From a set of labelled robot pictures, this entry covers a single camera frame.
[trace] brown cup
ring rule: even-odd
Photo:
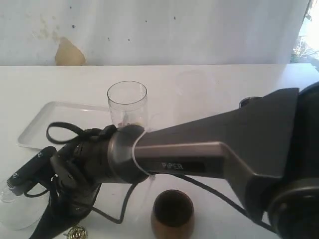
[[[157,239],[188,239],[194,230],[194,206],[181,191],[167,190],[158,195],[151,216]]]

